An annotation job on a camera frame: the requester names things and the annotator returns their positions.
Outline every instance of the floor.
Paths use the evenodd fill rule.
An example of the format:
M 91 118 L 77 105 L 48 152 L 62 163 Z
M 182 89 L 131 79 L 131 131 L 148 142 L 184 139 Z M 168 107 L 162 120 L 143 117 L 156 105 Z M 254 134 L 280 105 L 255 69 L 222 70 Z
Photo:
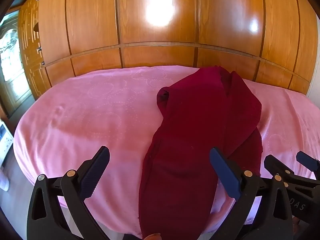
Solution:
M 27 98 L 15 113 L 9 119 L 13 127 L 16 127 L 20 118 L 34 103 L 34 98 L 31 96 Z M 0 190 L 0 206 L 6 215 L 9 222 L 17 233 L 24 239 L 27 239 L 27 215 L 29 208 L 29 201 L 31 198 L 33 185 L 27 180 L 22 173 L 16 158 L 14 156 L 13 147 L 3 164 L 3 172 L 10 180 L 10 187 L 7 192 Z M 76 224 L 74 223 L 70 212 L 66 208 L 62 208 L 63 214 L 73 234 L 81 236 Z M 111 240 L 122 240 L 123 234 L 116 233 L 100 224 L 102 230 Z M 199 240 L 208 240 L 212 233 L 204 234 L 199 237 Z

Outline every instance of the silver bolt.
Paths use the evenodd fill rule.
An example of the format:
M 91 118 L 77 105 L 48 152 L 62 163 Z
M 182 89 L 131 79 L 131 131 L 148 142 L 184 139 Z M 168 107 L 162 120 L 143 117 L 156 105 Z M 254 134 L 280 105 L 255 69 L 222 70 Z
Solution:
M 244 174 L 245 174 L 247 177 L 252 177 L 252 172 L 251 172 L 251 171 L 245 171 Z
M 74 176 L 75 174 L 76 174 L 76 171 L 74 171 L 74 170 L 70 170 L 70 171 L 67 172 L 67 176 L 68 176 L 68 177 L 72 177 L 72 176 Z
M 44 179 L 44 175 L 43 174 L 39 175 L 38 180 L 43 180 L 43 179 Z
M 275 176 L 275 179 L 276 179 L 277 181 L 281 181 L 282 178 L 281 178 L 280 175 L 276 175 L 276 176 Z

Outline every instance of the folded red fabric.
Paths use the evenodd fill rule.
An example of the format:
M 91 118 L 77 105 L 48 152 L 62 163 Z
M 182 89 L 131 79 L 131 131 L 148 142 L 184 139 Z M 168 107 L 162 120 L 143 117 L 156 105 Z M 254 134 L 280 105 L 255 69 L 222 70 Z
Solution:
M 242 169 L 260 172 L 261 103 L 236 72 L 215 66 L 162 88 L 157 104 L 163 122 L 143 163 L 142 235 L 196 240 L 209 218 L 218 181 L 209 151 L 218 147 Z

